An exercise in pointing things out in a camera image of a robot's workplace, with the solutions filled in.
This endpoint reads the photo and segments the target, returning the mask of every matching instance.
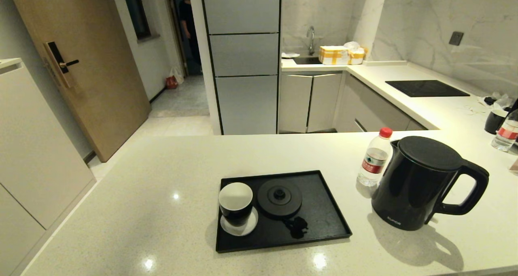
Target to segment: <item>sink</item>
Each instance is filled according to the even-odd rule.
[[[305,57],[305,58],[294,58],[293,61],[296,64],[322,64],[318,57]]]

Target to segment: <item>black electric kettle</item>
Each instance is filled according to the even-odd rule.
[[[489,173],[448,145],[421,136],[407,136],[391,145],[394,155],[372,196],[372,207],[396,228],[420,229],[434,213],[466,214],[487,187]],[[475,179],[470,195],[460,205],[443,204],[461,174]]]

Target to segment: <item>black cup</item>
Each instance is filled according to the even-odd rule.
[[[490,134],[496,134],[496,131],[500,129],[500,126],[502,126],[503,121],[505,120],[505,117],[507,116],[507,111],[500,110],[500,109],[493,109],[487,115],[486,119],[486,125],[484,127],[484,130],[486,132],[489,132]]]
[[[220,210],[228,223],[235,227],[246,224],[252,212],[252,198],[252,189],[244,183],[231,183],[220,191]]]

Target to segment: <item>kettle lid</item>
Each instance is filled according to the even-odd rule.
[[[407,158],[437,171],[457,171],[463,163],[455,149],[422,136],[407,136],[398,142],[398,147]]]

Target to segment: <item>faucet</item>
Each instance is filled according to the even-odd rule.
[[[306,37],[309,37],[309,33],[311,33],[311,43],[309,44],[309,55],[312,56],[315,53],[315,49],[313,48],[313,40],[315,39],[315,28],[313,26],[309,26],[308,32],[306,33]]]

